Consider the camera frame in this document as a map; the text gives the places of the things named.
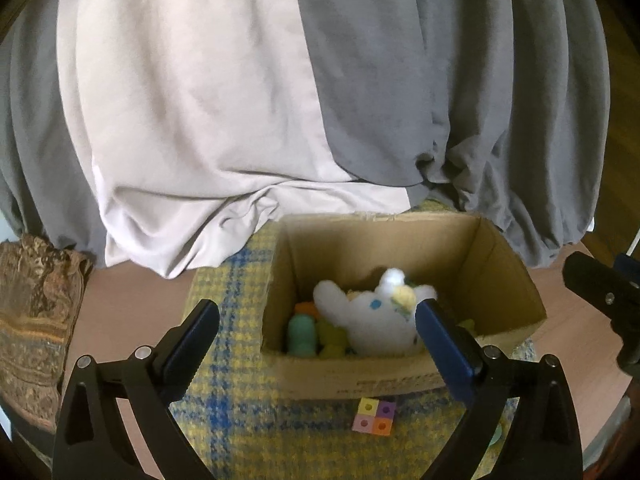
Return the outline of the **colourful cube block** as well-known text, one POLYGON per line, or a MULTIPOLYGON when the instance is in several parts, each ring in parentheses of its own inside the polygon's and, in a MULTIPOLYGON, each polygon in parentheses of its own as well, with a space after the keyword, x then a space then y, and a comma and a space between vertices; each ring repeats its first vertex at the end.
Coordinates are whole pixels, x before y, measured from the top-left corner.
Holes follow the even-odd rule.
POLYGON ((395 402, 362 398, 352 421, 352 431, 388 437, 392 432, 395 412, 395 402))

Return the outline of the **white plush bunny toy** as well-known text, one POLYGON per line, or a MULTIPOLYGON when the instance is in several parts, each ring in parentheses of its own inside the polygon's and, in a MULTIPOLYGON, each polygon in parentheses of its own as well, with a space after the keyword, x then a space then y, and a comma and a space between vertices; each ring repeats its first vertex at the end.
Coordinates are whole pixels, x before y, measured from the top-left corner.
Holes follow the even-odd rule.
POLYGON ((357 356, 415 356, 424 350, 416 331, 416 307, 435 299, 431 285, 412 287, 405 273, 386 270, 378 286, 363 292, 344 292, 325 280, 314 288, 314 304, 322 318, 344 328, 357 356))

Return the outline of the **yellow plastic cup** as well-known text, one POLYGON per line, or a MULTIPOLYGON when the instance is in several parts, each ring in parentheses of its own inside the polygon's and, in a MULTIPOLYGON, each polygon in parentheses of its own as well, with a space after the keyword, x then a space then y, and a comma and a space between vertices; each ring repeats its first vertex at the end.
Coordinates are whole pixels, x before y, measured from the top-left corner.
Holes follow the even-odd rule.
POLYGON ((458 326, 464 328, 472 337, 477 336, 475 322, 472 318, 467 318, 466 320, 461 321, 458 326))

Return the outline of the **yellow plush duck toy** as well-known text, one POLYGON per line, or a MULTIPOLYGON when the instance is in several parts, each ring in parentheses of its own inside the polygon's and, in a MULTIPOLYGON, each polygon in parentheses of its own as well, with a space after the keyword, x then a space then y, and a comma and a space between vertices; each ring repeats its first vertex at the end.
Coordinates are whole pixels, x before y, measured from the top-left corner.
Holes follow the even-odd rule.
POLYGON ((325 318, 320 318, 316 323, 316 329, 320 359, 341 359, 346 356, 348 336, 344 328, 334 326, 325 318))

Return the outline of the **yellow blue woven mat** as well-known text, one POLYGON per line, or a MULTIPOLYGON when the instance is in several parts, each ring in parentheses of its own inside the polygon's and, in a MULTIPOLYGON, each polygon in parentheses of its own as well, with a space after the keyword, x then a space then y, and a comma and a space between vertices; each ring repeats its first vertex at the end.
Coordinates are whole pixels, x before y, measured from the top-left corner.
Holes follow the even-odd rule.
POLYGON ((288 217, 194 275, 188 305, 218 304, 220 327, 186 396, 180 428, 221 479, 416 479, 464 412, 430 356, 296 359, 285 350, 294 306, 317 283, 374 288, 389 268, 436 288, 481 344, 533 359, 546 310, 521 258, 494 225, 435 206, 398 216, 288 217), (388 437, 358 434, 359 401, 396 403, 388 437))

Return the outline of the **brown patterned cushion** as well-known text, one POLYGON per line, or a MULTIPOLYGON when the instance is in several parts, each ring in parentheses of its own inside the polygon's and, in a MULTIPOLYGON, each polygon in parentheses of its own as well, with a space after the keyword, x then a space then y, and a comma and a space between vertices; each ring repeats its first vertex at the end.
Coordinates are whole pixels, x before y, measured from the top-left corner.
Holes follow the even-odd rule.
POLYGON ((1 244, 1 400, 53 434, 91 260, 24 234, 1 244))

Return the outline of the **grey and white bedsheet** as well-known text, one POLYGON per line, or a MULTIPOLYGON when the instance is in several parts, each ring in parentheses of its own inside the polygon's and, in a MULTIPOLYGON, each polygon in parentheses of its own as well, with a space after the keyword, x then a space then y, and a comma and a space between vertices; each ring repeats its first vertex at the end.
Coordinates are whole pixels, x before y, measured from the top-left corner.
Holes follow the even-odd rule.
POLYGON ((16 234, 175 278, 289 214, 481 214, 529 266, 592 225, 596 0, 24 0, 1 35, 16 234))

